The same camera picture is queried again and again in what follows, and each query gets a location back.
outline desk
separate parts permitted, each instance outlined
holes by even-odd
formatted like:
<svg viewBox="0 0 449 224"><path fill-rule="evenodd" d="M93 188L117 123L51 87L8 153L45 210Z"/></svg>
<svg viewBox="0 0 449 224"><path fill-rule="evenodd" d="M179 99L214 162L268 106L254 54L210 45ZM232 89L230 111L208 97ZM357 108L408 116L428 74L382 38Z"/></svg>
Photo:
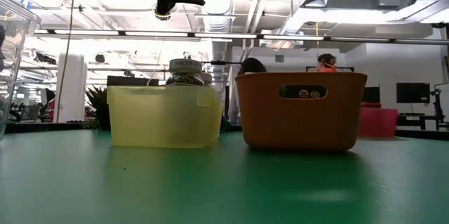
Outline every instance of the desk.
<svg viewBox="0 0 449 224"><path fill-rule="evenodd" d="M359 140L346 154L112 147L108 133L0 142L0 223L448 223L449 142Z"/></svg>

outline orange plastic bin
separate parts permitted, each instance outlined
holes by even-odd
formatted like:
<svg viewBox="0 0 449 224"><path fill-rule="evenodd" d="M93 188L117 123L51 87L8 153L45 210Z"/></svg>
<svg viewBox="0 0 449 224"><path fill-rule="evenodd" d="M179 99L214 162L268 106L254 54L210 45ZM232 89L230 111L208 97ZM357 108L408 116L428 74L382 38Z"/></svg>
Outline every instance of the orange plastic bin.
<svg viewBox="0 0 449 224"><path fill-rule="evenodd" d="M246 143L272 150L350 149L357 138L366 79L364 74L349 72L257 73L237 77ZM283 89L298 87L301 97L281 97ZM324 95L305 97L315 88L324 88Z"/></svg>

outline ceiling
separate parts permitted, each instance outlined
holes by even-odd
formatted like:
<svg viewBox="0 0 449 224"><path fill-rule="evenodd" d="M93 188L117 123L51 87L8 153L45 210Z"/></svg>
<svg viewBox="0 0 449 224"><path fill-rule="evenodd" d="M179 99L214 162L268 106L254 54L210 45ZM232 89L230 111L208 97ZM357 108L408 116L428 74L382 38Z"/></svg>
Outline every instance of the ceiling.
<svg viewBox="0 0 449 224"><path fill-rule="evenodd" d="M25 0L29 2L29 8L42 19L42 29L69 29L70 9L72 0ZM204 8L208 4L216 4L219 0L205 0L206 6L191 4L177 4L172 10L169 21L160 21L154 16L156 0L74 0L73 29L116 29L116 30L140 30L140 31L178 31L178 32L203 32ZM251 27L256 32L262 30L277 29L292 14L292 8L297 0L263 0L263 11L258 23L252 22ZM243 32L248 19L252 0L232 0L231 32ZM363 36L377 34L379 25L354 25L335 22L306 23L301 28L305 34L318 33L319 35L339 36ZM421 34L400 32L401 28L393 28L391 35L400 37L420 37ZM51 39L29 37L25 44L25 55L22 61L23 67L52 66L44 62L37 62L34 53L37 51L58 61L61 52L65 52L66 41L64 39ZM197 60L210 60L211 45L209 41L130 41L130 40L96 40L89 39L81 43L88 50L89 67L122 67L163 69L173 58L179 58L186 54ZM95 55L104 53L112 58L126 57L126 64L122 60L116 60L106 65L95 62ZM34 73L44 74L46 81L55 82L56 71L39 71ZM123 72L90 72L88 82L103 83L107 74L123 75ZM142 72L144 77L150 73ZM156 77L163 79L163 73L156 72Z"/></svg>

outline dark hair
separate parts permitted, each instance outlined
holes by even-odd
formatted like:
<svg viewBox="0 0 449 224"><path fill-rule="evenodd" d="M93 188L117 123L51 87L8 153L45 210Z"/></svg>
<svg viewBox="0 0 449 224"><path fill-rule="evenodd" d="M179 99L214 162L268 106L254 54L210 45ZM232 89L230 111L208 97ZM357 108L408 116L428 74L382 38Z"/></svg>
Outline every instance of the dark hair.
<svg viewBox="0 0 449 224"><path fill-rule="evenodd" d="M256 58L248 58L241 63L241 68L238 75L245 74L247 72L251 73L263 73L267 72L265 66Z"/></svg>
<svg viewBox="0 0 449 224"><path fill-rule="evenodd" d="M325 62L329 65L334 65L335 64L335 56L327 53L327 54L322 54L318 57L317 59L319 62Z"/></svg>

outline glass jar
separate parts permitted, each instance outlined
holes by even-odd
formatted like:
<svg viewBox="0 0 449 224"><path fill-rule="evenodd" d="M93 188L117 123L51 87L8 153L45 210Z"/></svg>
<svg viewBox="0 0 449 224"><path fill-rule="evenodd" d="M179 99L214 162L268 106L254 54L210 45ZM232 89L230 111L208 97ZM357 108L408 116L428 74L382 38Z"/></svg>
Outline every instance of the glass jar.
<svg viewBox="0 0 449 224"><path fill-rule="evenodd" d="M204 86L204 80L200 77L201 63L192 59L173 59L170 61L168 71L171 76L166 85L185 84Z"/></svg>

